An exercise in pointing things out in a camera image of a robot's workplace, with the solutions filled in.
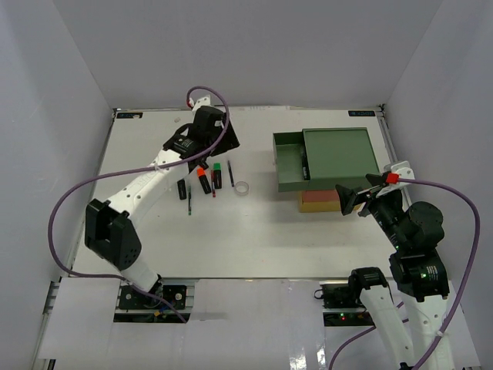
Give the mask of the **purple tip pen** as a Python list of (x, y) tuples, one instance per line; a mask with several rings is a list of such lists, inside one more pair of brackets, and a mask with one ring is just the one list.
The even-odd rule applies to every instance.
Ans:
[(230, 160), (227, 160), (226, 164), (227, 164), (228, 173), (229, 173), (229, 177), (230, 177), (230, 184), (231, 184), (231, 187), (234, 188), (235, 187), (235, 181), (234, 181), (234, 176), (233, 176), (233, 168), (232, 168)]

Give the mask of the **green drawer tray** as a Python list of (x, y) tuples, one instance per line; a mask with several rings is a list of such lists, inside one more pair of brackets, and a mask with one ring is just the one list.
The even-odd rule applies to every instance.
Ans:
[(333, 190), (336, 185), (344, 187), (368, 187), (367, 179), (336, 183), (331, 180), (304, 180), (300, 148), (305, 146), (303, 130), (273, 134), (274, 162), (277, 173), (277, 189), (280, 192), (302, 190)]

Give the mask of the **black ballpoint pen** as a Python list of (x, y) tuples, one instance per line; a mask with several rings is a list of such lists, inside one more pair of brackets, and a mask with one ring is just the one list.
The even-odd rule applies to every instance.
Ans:
[(300, 155), (301, 155), (301, 164), (302, 164), (302, 172), (303, 172), (304, 180), (309, 180), (310, 179), (310, 172), (309, 172), (309, 168), (308, 168), (307, 153), (306, 153), (305, 146), (302, 146), (300, 148)]

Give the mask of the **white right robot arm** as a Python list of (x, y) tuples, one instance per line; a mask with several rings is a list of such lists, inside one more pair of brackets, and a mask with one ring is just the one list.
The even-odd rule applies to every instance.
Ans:
[(413, 179), (410, 170), (369, 175), (368, 189), (338, 185), (341, 212), (361, 205), (361, 217), (371, 215), (391, 242), (392, 277), (407, 312), (403, 323), (388, 282), (377, 267), (352, 270), (349, 301), (365, 307), (381, 340), (399, 369), (453, 369), (449, 339), (441, 330), (450, 294), (445, 266), (436, 248), (444, 238), (441, 211), (428, 202), (403, 206), (402, 187)]

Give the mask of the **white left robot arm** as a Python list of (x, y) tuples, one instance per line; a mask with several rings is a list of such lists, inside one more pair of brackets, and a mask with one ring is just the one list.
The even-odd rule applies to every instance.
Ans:
[(136, 298), (148, 308), (157, 306), (163, 289), (160, 276), (141, 256), (137, 226), (156, 201), (195, 169), (206, 169), (206, 159), (240, 145), (226, 114), (202, 106), (191, 123), (181, 126), (141, 173), (109, 199), (94, 199), (86, 207), (85, 246), (137, 286)]

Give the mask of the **green cap black marker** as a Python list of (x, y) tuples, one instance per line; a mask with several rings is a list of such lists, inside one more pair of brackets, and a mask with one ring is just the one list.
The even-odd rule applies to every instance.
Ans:
[(222, 167), (220, 163), (213, 164), (213, 184), (215, 189), (222, 188)]

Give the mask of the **green drawer box shell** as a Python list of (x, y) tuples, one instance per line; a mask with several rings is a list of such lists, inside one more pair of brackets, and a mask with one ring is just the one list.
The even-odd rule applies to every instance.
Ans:
[(312, 180), (365, 180), (379, 167), (367, 129), (304, 129), (307, 166)]

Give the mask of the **orange cap black marker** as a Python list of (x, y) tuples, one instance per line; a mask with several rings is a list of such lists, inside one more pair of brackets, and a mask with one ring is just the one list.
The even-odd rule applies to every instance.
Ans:
[(196, 174), (197, 174), (197, 177), (199, 179), (200, 185), (201, 185), (201, 187), (203, 189), (203, 192), (205, 194), (212, 193), (212, 189), (211, 189), (211, 186), (210, 186), (210, 182), (209, 182), (209, 180), (207, 178), (206, 171), (201, 166), (199, 166), (196, 169)]

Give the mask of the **small clear tape roll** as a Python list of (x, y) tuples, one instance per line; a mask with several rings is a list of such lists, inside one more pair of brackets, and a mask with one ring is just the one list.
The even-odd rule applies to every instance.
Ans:
[(250, 185), (245, 181), (238, 181), (234, 186), (234, 192), (236, 195), (244, 197), (250, 192)]

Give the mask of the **yellow drawer box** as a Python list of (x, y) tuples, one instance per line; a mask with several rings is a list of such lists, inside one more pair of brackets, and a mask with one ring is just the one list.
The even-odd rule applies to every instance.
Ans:
[(299, 211), (301, 213), (318, 213), (318, 212), (338, 212), (340, 211), (340, 201), (326, 203), (303, 203), (301, 193), (298, 193)]

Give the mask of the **green tip pen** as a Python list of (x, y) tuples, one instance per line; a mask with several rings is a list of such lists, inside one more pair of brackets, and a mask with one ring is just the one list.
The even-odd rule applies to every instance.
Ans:
[(188, 186), (187, 194), (188, 194), (188, 215), (191, 216), (192, 211), (193, 211), (193, 208), (192, 208), (192, 187), (191, 187), (191, 185)]

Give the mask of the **black label right corner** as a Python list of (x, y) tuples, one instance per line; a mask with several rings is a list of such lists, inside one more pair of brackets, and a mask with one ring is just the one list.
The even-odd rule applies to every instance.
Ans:
[(376, 116), (376, 113), (373, 110), (349, 110), (348, 115), (364, 117), (364, 116)]

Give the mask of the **black label corner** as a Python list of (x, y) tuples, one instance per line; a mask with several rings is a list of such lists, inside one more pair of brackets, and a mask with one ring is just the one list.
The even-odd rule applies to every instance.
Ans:
[(364, 116), (376, 116), (376, 113), (373, 110), (349, 110), (348, 115), (364, 117)]
[(116, 114), (117, 119), (142, 119), (142, 112), (118, 112)]

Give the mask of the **black label left corner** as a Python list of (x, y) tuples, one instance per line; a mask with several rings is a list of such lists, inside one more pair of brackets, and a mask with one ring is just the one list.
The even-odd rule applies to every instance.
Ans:
[(116, 114), (117, 119), (142, 119), (142, 112), (118, 112)]

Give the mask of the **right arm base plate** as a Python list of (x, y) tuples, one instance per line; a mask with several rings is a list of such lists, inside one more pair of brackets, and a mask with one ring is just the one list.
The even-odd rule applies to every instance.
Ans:
[(322, 284), (315, 292), (314, 298), (322, 301), (325, 309), (357, 309), (366, 308), (355, 298), (348, 284)]

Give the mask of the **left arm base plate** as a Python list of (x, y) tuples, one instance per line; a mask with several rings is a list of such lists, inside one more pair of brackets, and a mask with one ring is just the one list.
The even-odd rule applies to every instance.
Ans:
[[(186, 285), (161, 285), (153, 294), (168, 301), (176, 310), (183, 310), (186, 307)], [(130, 311), (161, 309), (166, 308), (166, 305), (156, 298), (139, 293), (130, 285), (123, 285), (119, 291), (116, 307)]]

